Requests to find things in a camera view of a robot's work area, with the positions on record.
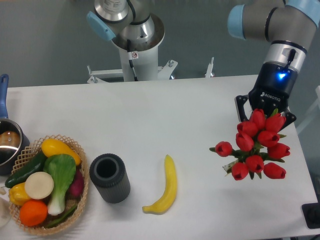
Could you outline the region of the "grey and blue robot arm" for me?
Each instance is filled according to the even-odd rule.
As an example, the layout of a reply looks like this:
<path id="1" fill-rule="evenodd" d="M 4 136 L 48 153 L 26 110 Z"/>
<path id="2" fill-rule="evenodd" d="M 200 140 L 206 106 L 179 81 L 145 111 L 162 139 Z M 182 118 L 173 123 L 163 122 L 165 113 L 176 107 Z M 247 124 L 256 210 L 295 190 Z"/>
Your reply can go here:
<path id="1" fill-rule="evenodd" d="M 119 50 L 126 82 L 164 80 L 172 70 L 158 66 L 158 47 L 165 36 L 162 21 L 148 0 L 97 0 L 86 16 L 90 28 Z M 244 105 L 266 116 L 281 113 L 285 125 L 296 120 L 288 100 L 320 24 L 317 0 L 255 0 L 232 8 L 227 20 L 231 36 L 270 42 L 252 90 L 235 98 L 238 118 L 247 120 Z"/>

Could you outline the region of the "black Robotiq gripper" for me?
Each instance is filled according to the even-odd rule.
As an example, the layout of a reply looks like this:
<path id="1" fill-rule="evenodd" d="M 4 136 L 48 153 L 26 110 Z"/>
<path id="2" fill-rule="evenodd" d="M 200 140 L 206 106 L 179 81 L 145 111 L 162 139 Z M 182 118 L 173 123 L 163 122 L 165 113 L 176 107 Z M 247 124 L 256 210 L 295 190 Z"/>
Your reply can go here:
<path id="1" fill-rule="evenodd" d="M 297 117 L 288 111 L 288 102 L 298 73 L 275 63 L 264 63 L 253 89 L 246 95 L 234 98 L 238 120 L 248 121 L 253 110 L 261 109 L 270 116 L 275 109 L 284 113 L 285 122 L 281 130 L 294 123 Z"/>

